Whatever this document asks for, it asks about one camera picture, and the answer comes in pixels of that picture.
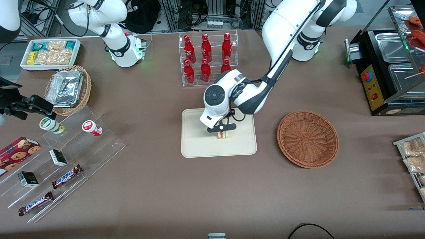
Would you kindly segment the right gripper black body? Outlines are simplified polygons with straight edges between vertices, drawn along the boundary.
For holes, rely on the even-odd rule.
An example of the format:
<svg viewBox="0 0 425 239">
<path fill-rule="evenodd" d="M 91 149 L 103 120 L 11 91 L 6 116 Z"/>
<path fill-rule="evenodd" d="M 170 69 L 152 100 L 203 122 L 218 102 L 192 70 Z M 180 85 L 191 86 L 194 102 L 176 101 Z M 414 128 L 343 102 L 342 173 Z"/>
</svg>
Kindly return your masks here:
<svg viewBox="0 0 425 239">
<path fill-rule="evenodd" d="M 19 88 L 21 88 L 22 85 L 13 83 L 1 77 L 0 86 L 1 86 L 1 89 L 0 89 L 0 109 L 1 110 L 11 106 L 12 103 L 20 102 L 23 99 L 23 96 L 21 96 L 19 92 Z"/>
</svg>

